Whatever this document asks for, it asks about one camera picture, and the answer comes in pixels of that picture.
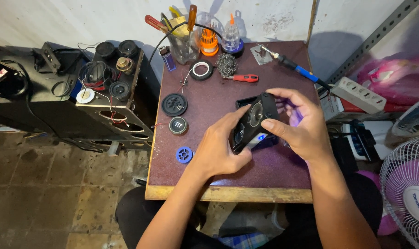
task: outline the tiled floor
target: tiled floor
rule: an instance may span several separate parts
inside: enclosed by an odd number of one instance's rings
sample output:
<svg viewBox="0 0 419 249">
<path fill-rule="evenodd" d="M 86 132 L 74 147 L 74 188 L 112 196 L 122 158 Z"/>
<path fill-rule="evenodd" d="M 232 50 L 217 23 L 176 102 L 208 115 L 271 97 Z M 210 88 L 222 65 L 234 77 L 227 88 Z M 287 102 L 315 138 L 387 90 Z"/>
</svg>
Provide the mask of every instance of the tiled floor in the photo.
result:
<svg viewBox="0 0 419 249">
<path fill-rule="evenodd" d="M 148 151 L 119 157 L 0 133 L 0 249 L 125 249 L 114 212 L 147 175 Z"/>
</svg>

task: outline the red-handled screwdriver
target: red-handled screwdriver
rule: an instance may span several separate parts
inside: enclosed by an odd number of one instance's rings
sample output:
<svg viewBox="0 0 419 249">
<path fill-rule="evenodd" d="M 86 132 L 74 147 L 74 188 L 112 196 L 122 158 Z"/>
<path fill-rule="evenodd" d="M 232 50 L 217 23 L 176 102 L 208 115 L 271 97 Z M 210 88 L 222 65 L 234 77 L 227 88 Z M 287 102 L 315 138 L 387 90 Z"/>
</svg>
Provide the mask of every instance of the red-handled screwdriver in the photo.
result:
<svg viewBox="0 0 419 249">
<path fill-rule="evenodd" d="M 256 74 L 235 74 L 233 76 L 228 76 L 228 79 L 233 81 L 246 81 L 246 82 L 257 82 L 259 81 L 259 76 Z"/>
</svg>

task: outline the black pants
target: black pants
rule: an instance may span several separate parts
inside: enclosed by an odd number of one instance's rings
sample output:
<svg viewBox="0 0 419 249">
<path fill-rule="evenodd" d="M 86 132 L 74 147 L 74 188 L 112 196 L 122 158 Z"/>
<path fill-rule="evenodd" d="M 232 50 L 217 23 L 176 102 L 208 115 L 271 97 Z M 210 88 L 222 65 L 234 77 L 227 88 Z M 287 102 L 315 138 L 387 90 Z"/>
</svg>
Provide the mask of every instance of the black pants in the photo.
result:
<svg viewBox="0 0 419 249">
<path fill-rule="evenodd" d="M 375 184 L 363 175 L 353 173 L 346 176 L 345 180 L 358 209 L 373 233 L 377 235 L 383 212 L 380 192 Z M 117 205 L 116 220 L 128 249 L 135 249 L 143 232 L 164 202 L 145 200 L 144 194 L 145 188 L 137 187 L 125 194 Z M 285 213 L 290 223 L 288 228 L 260 248 L 322 248 L 312 204 L 287 204 Z M 181 248 L 229 247 L 188 226 Z"/>
</svg>

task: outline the blue lighter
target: blue lighter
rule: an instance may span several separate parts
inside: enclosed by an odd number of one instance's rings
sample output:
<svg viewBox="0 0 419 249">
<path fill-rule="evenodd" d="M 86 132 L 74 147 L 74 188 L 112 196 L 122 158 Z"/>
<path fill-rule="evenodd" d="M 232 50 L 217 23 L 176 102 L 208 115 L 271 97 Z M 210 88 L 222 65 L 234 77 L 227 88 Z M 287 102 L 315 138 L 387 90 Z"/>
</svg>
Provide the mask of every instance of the blue lighter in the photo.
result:
<svg viewBox="0 0 419 249">
<path fill-rule="evenodd" d="M 176 64 L 174 63 L 174 58 L 169 51 L 169 46 L 162 46 L 158 48 L 158 52 L 162 56 L 168 71 L 171 72 L 172 70 L 176 69 Z"/>
</svg>

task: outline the fan grille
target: fan grille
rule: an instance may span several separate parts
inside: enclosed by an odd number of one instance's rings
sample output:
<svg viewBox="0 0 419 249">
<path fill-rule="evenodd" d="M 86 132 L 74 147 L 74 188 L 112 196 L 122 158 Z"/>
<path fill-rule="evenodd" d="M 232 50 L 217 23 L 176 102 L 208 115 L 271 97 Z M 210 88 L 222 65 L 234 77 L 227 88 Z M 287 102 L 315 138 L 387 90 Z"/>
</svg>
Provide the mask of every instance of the fan grille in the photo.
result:
<svg viewBox="0 0 419 249">
<path fill-rule="evenodd" d="M 403 192 L 419 186 L 419 139 L 398 146 L 385 159 L 381 172 L 382 196 L 387 211 L 410 243 L 419 248 L 419 221 L 406 209 Z"/>
</svg>

